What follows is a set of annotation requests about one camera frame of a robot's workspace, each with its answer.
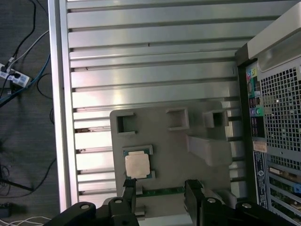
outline power strip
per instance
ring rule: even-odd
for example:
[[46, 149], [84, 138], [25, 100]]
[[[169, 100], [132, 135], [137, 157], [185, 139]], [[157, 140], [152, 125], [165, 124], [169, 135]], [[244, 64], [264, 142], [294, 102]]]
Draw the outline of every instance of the power strip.
[[13, 69], [10, 69], [9, 72], [2, 72], [0, 71], [0, 77], [6, 79], [8, 77], [9, 74], [12, 74], [12, 73], [18, 73], [20, 74], [20, 77], [19, 78], [15, 78], [14, 76], [10, 76], [8, 78], [8, 80], [11, 80], [13, 81], [13, 83], [15, 83], [16, 85], [19, 85], [21, 87], [26, 87], [30, 81], [32, 80], [31, 77], [25, 75], [25, 74], [22, 74], [18, 71], [15, 71]]

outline gray carpet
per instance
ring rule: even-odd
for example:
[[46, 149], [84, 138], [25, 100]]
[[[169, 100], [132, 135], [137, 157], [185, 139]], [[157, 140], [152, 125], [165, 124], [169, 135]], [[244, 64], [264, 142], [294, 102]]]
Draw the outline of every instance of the gray carpet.
[[[40, 0], [47, 9], [47, 0]], [[20, 41], [32, 28], [33, 6], [28, 0], [0, 1], [0, 63], [5, 64]], [[44, 32], [48, 19], [37, 4], [37, 23], [34, 34], [20, 48], [19, 56]], [[13, 68], [34, 78], [49, 54], [49, 36], [46, 35]], [[45, 70], [51, 72], [50, 64]], [[51, 96], [51, 76], [40, 82], [42, 91]], [[46, 99], [36, 86], [0, 108], [0, 162], [10, 171], [9, 180], [36, 187], [55, 158], [55, 131], [49, 120], [52, 100]], [[13, 203], [13, 214], [5, 220], [33, 216], [52, 218], [59, 213], [57, 167], [53, 165], [45, 183], [33, 194], [23, 198], [6, 198], [7, 188], [0, 188], [0, 203]], [[11, 188], [8, 196], [19, 196], [28, 191]]]

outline ventilation grille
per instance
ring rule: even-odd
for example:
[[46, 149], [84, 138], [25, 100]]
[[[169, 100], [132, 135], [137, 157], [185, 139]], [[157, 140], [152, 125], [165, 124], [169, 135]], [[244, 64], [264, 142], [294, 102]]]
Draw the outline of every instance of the ventilation grille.
[[277, 156], [273, 156], [273, 155], [270, 155], [269, 158], [272, 163], [286, 166], [286, 167], [289, 167], [289, 168], [292, 168], [295, 170], [301, 170], [301, 163], [299, 161], [293, 161], [290, 159], [285, 159], [285, 158], [281, 158], [281, 157], [277, 157]]
[[301, 81], [296, 68], [261, 81], [267, 145], [301, 151]]

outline cable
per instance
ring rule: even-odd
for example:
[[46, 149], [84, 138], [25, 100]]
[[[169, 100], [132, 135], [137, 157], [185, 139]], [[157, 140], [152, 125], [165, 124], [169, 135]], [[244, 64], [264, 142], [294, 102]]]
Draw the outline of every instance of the cable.
[[6, 78], [5, 78], [5, 81], [4, 81], [4, 83], [3, 83], [2, 90], [1, 90], [1, 93], [0, 93], [0, 99], [1, 99], [2, 94], [3, 94], [4, 88], [5, 88], [5, 84], [6, 84], [6, 82], [8, 81], [8, 78], [9, 78], [10, 76], [12, 76], [12, 74], [9, 74], [9, 75], [6, 76]]
[[[10, 175], [9, 169], [6, 166], [0, 165], [0, 178], [4, 179], [4, 180], [8, 180], [9, 175]], [[9, 192], [10, 192], [10, 185], [8, 185], [8, 184], [6, 184], [4, 182], [0, 182], [0, 186], [2, 187], [1, 190], [0, 190], [1, 192], [5, 188], [8, 187], [8, 190], [7, 190], [6, 194], [0, 194], [0, 196], [8, 196]]]
[[38, 222], [32, 222], [32, 221], [29, 221], [31, 219], [35, 219], [35, 218], [43, 218], [43, 219], [46, 219], [46, 220], [51, 220], [50, 218], [47, 218], [47, 217], [43, 217], [43, 216], [39, 216], [39, 217], [32, 217], [32, 218], [28, 218], [26, 220], [17, 220], [17, 221], [13, 221], [11, 223], [8, 223], [4, 220], [1, 220], [0, 219], [0, 222], [5, 224], [5, 226], [19, 226], [21, 225], [22, 223], [29, 223], [29, 224], [35, 224], [35, 225], [44, 225], [43, 223], [38, 223]]
[[53, 107], [51, 108], [50, 114], [49, 114], [49, 118], [51, 123], [54, 125], [55, 124], [55, 120], [54, 120], [54, 112], [53, 112]]
[[46, 9], [42, 6], [42, 4], [39, 2], [39, 0], [36, 0], [36, 2], [42, 7], [44, 12], [46, 13], [46, 17], [48, 18], [48, 12], [46, 11]]
[[20, 195], [20, 196], [9, 196], [9, 197], [5, 197], [6, 199], [13, 199], [13, 198], [21, 198], [21, 197], [25, 197], [25, 196], [28, 196], [28, 195], [31, 195], [32, 193], [34, 193], [35, 191], [37, 191], [39, 189], [39, 187], [42, 186], [42, 184], [44, 183], [44, 181], [46, 180], [49, 172], [50, 172], [50, 169], [52, 167], [52, 165], [55, 163], [56, 161], [56, 158], [52, 160], [51, 164], [49, 165], [47, 171], [46, 171], [46, 174], [45, 176], [43, 177], [43, 179], [41, 180], [41, 182], [38, 184], [38, 186], [36, 186], [36, 188], [34, 188], [34, 190], [32, 192], [29, 192], [27, 194], [23, 194], [23, 195]]
[[17, 58], [16, 60], [14, 60], [9, 66], [8, 66], [8, 69], [11, 69], [11, 67], [18, 61], [20, 60], [22, 57], [24, 57], [40, 40], [41, 38], [43, 38], [47, 33], [49, 32], [48, 31], [45, 31], [42, 35], [40, 35], [36, 40], [35, 42], [19, 57]]
[[38, 79], [38, 81], [37, 81], [37, 89], [38, 89], [38, 92], [39, 92], [42, 96], [46, 97], [47, 99], [52, 100], [52, 97], [49, 97], [49, 96], [47, 96], [46, 94], [42, 93], [42, 91], [41, 91], [40, 88], [39, 88], [39, 83], [40, 83], [41, 79], [42, 79], [44, 76], [46, 76], [46, 75], [50, 75], [50, 73], [43, 74], [41, 77], [39, 77], [39, 79]]
[[22, 44], [32, 35], [32, 33], [35, 31], [36, 29], [36, 15], [37, 15], [37, 6], [36, 4], [32, 1], [32, 0], [28, 0], [33, 4], [33, 23], [32, 23], [32, 30], [30, 31], [30, 33], [28, 35], [25, 36], [25, 38], [23, 38], [23, 40], [20, 42], [20, 44], [17, 46], [12, 58], [17, 57], [18, 52], [20, 47], [22, 46]]
[[3, 107], [5, 104], [7, 104], [12, 99], [14, 99], [15, 97], [17, 97], [21, 92], [23, 92], [24, 90], [30, 88], [37, 81], [37, 79], [39, 79], [39, 77], [44, 73], [45, 68], [48, 65], [49, 61], [50, 61], [50, 54], [48, 55], [48, 58], [47, 58], [47, 60], [46, 60], [46, 62], [44, 64], [44, 66], [40, 70], [39, 74], [37, 75], [37, 77], [35, 79], [33, 79], [31, 81], [31, 83], [27, 87], [22, 88], [22, 89], [16, 91], [15, 93], [11, 94], [8, 97], [3, 97], [3, 98], [0, 99], [0, 108]]

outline computer tower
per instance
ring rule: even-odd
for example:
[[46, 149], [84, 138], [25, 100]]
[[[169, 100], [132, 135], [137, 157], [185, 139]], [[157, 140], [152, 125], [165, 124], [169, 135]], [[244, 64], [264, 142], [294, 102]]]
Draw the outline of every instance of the computer tower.
[[301, 3], [236, 52], [250, 197], [301, 224]]

